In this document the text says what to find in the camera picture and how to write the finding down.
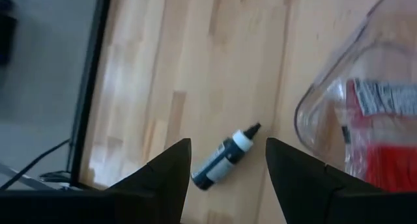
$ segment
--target small bottle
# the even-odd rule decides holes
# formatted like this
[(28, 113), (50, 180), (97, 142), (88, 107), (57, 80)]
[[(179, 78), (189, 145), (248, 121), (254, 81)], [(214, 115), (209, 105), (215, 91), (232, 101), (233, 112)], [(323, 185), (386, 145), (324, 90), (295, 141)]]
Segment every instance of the small bottle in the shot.
[(261, 124), (257, 123), (245, 132), (238, 130), (232, 138), (225, 139), (206, 163), (191, 174), (194, 184), (202, 190), (207, 190), (220, 181), (252, 147), (252, 139), (260, 127)]

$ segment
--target packaging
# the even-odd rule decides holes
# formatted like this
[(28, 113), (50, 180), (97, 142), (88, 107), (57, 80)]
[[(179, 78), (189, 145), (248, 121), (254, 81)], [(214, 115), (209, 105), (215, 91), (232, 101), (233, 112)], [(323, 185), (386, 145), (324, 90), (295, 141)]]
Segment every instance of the packaging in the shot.
[(295, 113), (314, 155), (387, 191), (417, 190), (416, 1), (380, 0)]

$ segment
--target black cable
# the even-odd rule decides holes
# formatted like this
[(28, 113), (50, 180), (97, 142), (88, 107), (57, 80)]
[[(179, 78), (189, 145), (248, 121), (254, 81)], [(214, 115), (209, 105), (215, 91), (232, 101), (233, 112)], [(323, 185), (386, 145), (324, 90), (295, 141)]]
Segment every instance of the black cable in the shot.
[(26, 165), (25, 168), (23, 168), (20, 172), (18, 172), (18, 174), (14, 175), (13, 178), (11, 178), (9, 181), (7, 181), (5, 184), (3, 184), (0, 187), (0, 191), (4, 191), (7, 188), (9, 188), (11, 185), (13, 185), (13, 183), (15, 183), (16, 181), (18, 181), (20, 177), (22, 177), (27, 171), (29, 171), (30, 169), (32, 169), (32, 167), (35, 166), (45, 156), (47, 156), (51, 152), (57, 150), (58, 148), (64, 146), (65, 144), (69, 143), (69, 141), (70, 140), (67, 139), (67, 140), (63, 141), (62, 143), (58, 144), (57, 146), (55, 146), (55, 147), (47, 150), (46, 152), (42, 153), (40, 156), (38, 156), (36, 159), (34, 159), (29, 165)]

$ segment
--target black frame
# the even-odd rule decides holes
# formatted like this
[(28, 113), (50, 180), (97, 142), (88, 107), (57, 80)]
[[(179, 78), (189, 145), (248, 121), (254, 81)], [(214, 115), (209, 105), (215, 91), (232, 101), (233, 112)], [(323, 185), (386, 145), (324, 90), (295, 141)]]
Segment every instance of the black frame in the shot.
[(91, 26), (89, 45), (85, 68), (81, 78), (76, 116), (70, 140), (70, 151), (66, 170), (70, 172), (72, 186), (83, 187), (78, 181), (83, 156), (84, 140), (87, 134), (91, 102), (93, 100), (96, 75), (100, 62), (104, 31), (106, 29), (111, 0), (97, 0), (94, 18)]

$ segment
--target wooden floor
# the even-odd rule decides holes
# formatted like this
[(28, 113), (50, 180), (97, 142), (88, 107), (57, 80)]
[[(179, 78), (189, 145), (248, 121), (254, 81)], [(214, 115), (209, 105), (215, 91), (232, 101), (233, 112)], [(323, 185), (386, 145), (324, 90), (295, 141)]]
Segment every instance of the wooden floor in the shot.
[(230, 176), (209, 191), (190, 182), (182, 222), (284, 223), (265, 139), (305, 150), (295, 106), (376, 1), (112, 0), (80, 180), (112, 185), (183, 137), (195, 169), (259, 121)]

